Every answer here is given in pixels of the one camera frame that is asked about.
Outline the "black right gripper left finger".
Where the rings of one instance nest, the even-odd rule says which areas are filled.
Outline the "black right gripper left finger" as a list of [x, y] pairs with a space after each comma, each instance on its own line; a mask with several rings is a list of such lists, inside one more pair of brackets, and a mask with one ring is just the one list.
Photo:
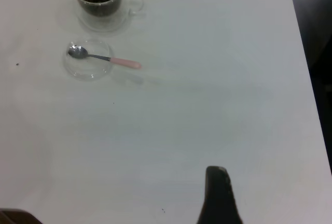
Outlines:
[[42, 222], [27, 211], [1, 208], [1, 224], [42, 224]]

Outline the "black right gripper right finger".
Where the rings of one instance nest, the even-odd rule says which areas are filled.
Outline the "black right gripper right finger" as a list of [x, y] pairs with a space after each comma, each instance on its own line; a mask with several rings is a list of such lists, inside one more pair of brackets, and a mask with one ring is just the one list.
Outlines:
[[231, 179], [224, 167], [206, 168], [204, 203], [197, 223], [243, 224], [234, 198]]

